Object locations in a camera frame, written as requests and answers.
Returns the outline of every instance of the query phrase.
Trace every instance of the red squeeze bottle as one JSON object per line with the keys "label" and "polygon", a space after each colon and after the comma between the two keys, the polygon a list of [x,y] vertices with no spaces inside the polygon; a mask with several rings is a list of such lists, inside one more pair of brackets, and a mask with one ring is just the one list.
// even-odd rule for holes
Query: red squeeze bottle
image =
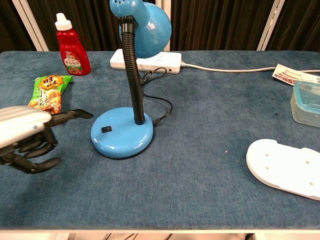
{"label": "red squeeze bottle", "polygon": [[75,76],[90,73],[88,55],[77,32],[72,28],[71,21],[63,13],[57,13],[55,27],[58,30],[56,37],[60,44],[61,58],[68,73]]}

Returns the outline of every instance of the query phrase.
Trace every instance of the black curtain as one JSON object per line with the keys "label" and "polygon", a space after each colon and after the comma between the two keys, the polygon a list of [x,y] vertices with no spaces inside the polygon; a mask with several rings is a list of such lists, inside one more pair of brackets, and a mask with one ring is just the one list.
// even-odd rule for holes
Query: black curtain
{"label": "black curtain", "polygon": [[172,0],[170,50],[257,50],[273,3]]}
{"label": "black curtain", "polygon": [[0,0],[0,30],[0,53],[36,50],[12,0]]}
{"label": "black curtain", "polygon": [[320,52],[320,0],[286,0],[266,49]]}
{"label": "black curtain", "polygon": [[28,0],[50,51],[58,51],[57,13],[64,13],[87,51],[114,51],[121,47],[119,24],[109,0]]}

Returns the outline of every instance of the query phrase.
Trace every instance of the blue carpet table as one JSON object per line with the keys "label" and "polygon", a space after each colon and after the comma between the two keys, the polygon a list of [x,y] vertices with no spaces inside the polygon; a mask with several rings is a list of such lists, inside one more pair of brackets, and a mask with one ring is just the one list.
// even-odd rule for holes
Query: blue carpet table
{"label": "blue carpet table", "polygon": [[[320,152],[320,128],[292,118],[291,86],[272,71],[168,74],[145,93],[169,99],[172,114],[146,151],[111,160],[95,151],[90,130],[103,112],[131,106],[126,73],[111,69],[112,55],[89,52],[91,73],[74,77],[63,94],[63,111],[94,117],[53,128],[58,146],[34,161],[58,156],[59,165],[36,175],[0,166],[0,229],[320,229],[320,201],[268,187],[246,164],[258,139]],[[182,59],[223,69],[320,69],[317,52],[185,51]],[[27,105],[34,79],[52,74],[67,74],[58,52],[1,53],[0,108]],[[152,119],[168,107],[144,99]]]}

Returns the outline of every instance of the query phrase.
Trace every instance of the green snack bag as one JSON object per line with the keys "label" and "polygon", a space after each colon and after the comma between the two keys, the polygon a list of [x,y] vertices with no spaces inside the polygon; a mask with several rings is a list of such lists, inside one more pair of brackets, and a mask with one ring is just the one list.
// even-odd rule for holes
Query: green snack bag
{"label": "green snack bag", "polygon": [[73,77],[69,75],[37,77],[28,107],[58,114],[61,110],[61,95],[73,81]]}

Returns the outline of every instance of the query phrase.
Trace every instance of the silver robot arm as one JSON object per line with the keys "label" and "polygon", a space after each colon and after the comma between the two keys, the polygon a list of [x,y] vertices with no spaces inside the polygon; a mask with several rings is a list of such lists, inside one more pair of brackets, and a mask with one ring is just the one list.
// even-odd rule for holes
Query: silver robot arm
{"label": "silver robot arm", "polygon": [[41,163],[28,159],[47,154],[58,142],[51,127],[75,118],[92,118],[81,109],[51,115],[46,111],[27,106],[0,109],[0,164],[10,165],[29,174],[42,173],[60,163],[58,157]]}

